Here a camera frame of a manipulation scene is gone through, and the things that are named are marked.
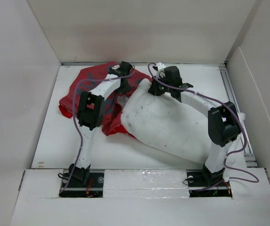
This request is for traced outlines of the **red patterned pillowcase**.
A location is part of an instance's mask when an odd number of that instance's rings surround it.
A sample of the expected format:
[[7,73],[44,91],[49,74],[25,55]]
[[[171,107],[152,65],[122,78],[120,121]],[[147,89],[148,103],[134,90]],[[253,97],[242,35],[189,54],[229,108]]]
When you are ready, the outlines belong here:
[[123,105],[119,98],[130,98],[143,79],[151,81],[151,77],[125,61],[82,69],[68,94],[60,99],[59,110],[67,118],[75,116],[80,126],[90,129],[101,126],[107,136],[126,134],[120,119]]

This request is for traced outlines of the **white pillow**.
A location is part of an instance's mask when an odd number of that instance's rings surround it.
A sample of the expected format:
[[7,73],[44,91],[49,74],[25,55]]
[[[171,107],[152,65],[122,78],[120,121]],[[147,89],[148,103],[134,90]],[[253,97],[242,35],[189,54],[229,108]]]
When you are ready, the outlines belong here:
[[167,94],[148,93],[150,86],[143,79],[127,100],[120,117],[122,126],[150,147],[203,164],[212,143],[207,118]]

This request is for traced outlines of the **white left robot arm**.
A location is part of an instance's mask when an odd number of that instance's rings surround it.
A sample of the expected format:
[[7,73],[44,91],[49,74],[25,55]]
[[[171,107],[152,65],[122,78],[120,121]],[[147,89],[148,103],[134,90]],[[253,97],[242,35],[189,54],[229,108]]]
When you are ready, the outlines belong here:
[[[108,69],[104,79],[82,79],[74,90],[72,98],[72,117],[74,126],[80,136],[80,147],[75,155],[74,163],[69,167],[68,182],[74,181],[78,186],[86,186],[90,175],[90,156],[94,136],[101,126],[105,114],[105,101],[114,91],[128,92],[131,87],[128,83],[135,72],[135,67],[122,61]],[[78,87],[86,81],[96,81],[99,84],[90,91],[82,91],[79,103],[76,105]]]

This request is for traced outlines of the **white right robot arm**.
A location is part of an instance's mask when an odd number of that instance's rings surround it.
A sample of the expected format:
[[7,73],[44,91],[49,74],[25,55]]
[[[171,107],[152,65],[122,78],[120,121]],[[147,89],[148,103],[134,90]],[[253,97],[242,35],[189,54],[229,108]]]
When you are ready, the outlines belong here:
[[223,179],[223,164],[233,142],[241,134],[239,117],[232,102],[222,103],[192,90],[193,85],[184,83],[177,66],[150,63],[148,70],[155,70],[148,92],[154,96],[170,93],[171,97],[199,111],[207,118],[208,136],[211,140],[209,156],[202,168],[202,180],[211,186]]

